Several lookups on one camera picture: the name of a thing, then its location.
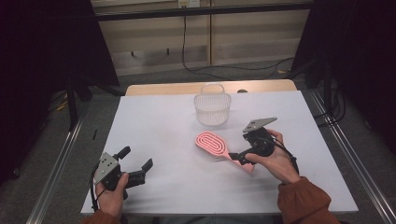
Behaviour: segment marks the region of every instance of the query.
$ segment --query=brown sleeve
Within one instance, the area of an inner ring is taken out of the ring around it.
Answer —
[[[119,224],[120,222],[113,216],[97,210],[92,216],[84,217],[81,224]]]
[[[332,199],[306,177],[296,183],[279,185],[277,205],[283,222],[290,223],[340,223],[328,210]]]

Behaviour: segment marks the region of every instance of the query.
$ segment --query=black cable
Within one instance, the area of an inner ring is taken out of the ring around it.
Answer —
[[[335,115],[332,120],[329,120],[322,124],[319,124],[318,125],[319,128],[329,126],[329,125],[334,125],[335,123],[338,123],[345,117],[346,112],[347,112],[347,101],[345,99],[345,95],[342,92],[341,92],[341,98],[343,99],[343,108],[341,109],[341,106],[339,106],[339,113],[337,113],[337,115]]]
[[[183,67],[187,71],[189,71],[191,73],[194,73],[195,75],[206,75],[206,76],[211,76],[211,77],[217,77],[217,78],[220,78],[220,79],[231,80],[231,79],[229,79],[227,77],[219,77],[219,76],[216,76],[216,75],[213,75],[213,74],[201,73],[200,71],[205,70],[205,69],[209,69],[209,68],[232,68],[232,69],[240,69],[240,70],[247,70],[247,71],[260,71],[260,70],[265,70],[265,69],[269,69],[269,68],[273,68],[274,67],[275,68],[274,72],[271,75],[268,76],[268,77],[271,77],[271,76],[273,76],[276,73],[276,69],[281,63],[286,62],[288,60],[293,60],[294,59],[293,57],[289,57],[289,58],[283,59],[283,60],[281,60],[281,61],[279,61],[279,62],[277,62],[277,63],[275,63],[273,65],[269,65],[269,66],[265,66],[265,67],[259,67],[259,68],[245,68],[245,67],[231,66],[231,65],[212,65],[212,66],[205,66],[205,67],[202,67],[202,68],[191,69],[191,68],[187,67],[186,61],[185,61],[185,53],[184,52],[185,52],[185,45],[186,45],[186,31],[187,31],[186,19],[187,19],[187,17],[184,16],[183,18],[184,18],[184,32],[183,32],[183,47],[182,47],[182,50],[181,50],[181,62],[183,64]]]
[[[275,141],[269,141],[268,139],[258,137],[257,135],[256,135],[256,138],[257,138],[257,139],[261,139],[262,141],[264,141],[264,142],[266,142],[266,143],[269,143],[269,144],[271,144],[271,145],[273,145],[273,146],[275,146],[275,147],[279,147],[279,148],[282,149],[284,152],[286,152],[286,154],[288,154],[288,156],[289,156],[289,160],[290,160],[291,164],[292,164],[293,167],[294,167],[294,170],[297,172],[298,175],[300,174],[300,171],[299,171],[299,168],[298,168],[298,165],[297,165],[297,158],[296,158],[295,156],[293,156],[293,154],[291,154],[291,153],[286,149],[285,145],[284,145],[281,141],[279,141],[278,139],[276,139],[276,138],[274,138],[274,137],[273,137],[272,139],[275,140]]]
[[[93,190],[93,179],[94,179],[95,172],[98,169],[98,167],[99,167],[99,162],[97,162],[95,164],[95,166],[93,166],[93,169],[91,172],[91,178],[90,178],[90,182],[89,182],[90,189],[91,189],[92,209],[94,212],[96,212],[99,209],[98,202],[95,199],[95,194],[94,194],[94,190]]]

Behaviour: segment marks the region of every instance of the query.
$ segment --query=person's right hand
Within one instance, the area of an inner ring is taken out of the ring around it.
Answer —
[[[276,138],[278,143],[281,143],[280,145],[283,145],[282,133],[269,129],[267,131]],[[245,158],[263,165],[276,179],[282,181],[283,184],[295,183],[301,179],[294,170],[288,154],[279,147],[275,147],[274,153],[269,157],[248,153]]]

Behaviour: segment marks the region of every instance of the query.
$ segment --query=white tabletop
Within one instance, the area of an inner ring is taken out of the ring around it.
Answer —
[[[107,138],[104,151],[113,155],[126,146],[132,152],[120,161],[132,172],[150,158],[146,184],[128,189],[123,213],[164,215],[258,215],[279,213],[279,181],[262,166],[252,175],[231,161],[219,161],[194,144],[203,131],[221,136],[231,152],[250,145],[242,130],[251,119],[277,117],[265,126],[284,134],[286,148],[297,157],[300,175],[331,197],[332,212],[358,208],[341,176],[304,97],[299,91],[231,94],[229,120],[206,127],[195,117],[194,95],[125,96]],[[92,213],[91,195],[81,213]]]

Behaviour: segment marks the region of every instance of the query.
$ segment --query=plastic basket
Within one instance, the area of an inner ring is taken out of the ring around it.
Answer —
[[[205,92],[208,86],[220,86],[221,92]],[[194,97],[197,119],[206,126],[219,126],[227,121],[230,112],[231,95],[225,93],[224,87],[217,82],[206,83],[201,93]]]

